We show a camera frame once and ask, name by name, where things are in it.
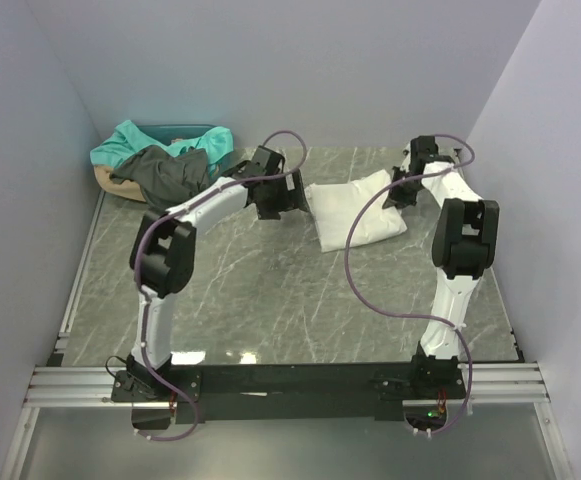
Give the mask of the white polo shirt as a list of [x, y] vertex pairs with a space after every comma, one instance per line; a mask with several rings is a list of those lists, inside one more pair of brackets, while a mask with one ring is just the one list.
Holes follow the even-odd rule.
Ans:
[[[356, 216], [390, 180], [386, 170], [378, 170], [345, 184], [311, 184], [305, 188], [322, 253], [345, 248]], [[352, 235], [351, 247], [383, 241], [407, 231], [398, 210], [383, 208], [386, 199], [387, 193], [384, 192], [363, 214]]]

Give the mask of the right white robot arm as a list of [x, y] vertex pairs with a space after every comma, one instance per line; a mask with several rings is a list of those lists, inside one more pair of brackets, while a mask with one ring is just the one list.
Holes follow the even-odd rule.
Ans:
[[412, 139], [404, 161], [393, 169], [395, 184], [383, 207], [414, 206], [428, 191], [440, 208], [431, 247], [436, 290], [431, 315], [412, 357], [408, 388], [417, 396], [435, 395], [462, 384], [460, 335], [473, 292], [494, 262], [499, 205], [468, 186], [453, 157], [440, 152], [433, 135]]

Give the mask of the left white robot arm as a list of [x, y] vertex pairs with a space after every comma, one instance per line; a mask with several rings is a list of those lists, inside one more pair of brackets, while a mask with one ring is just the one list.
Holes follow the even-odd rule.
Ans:
[[300, 167], [286, 171], [284, 166], [282, 154], [260, 145], [252, 159], [225, 171], [208, 189], [163, 212], [151, 209], [144, 215], [130, 257], [139, 313], [126, 370], [148, 388], [175, 387], [169, 373], [175, 296], [193, 276], [197, 240], [251, 205], [260, 220], [309, 210]]

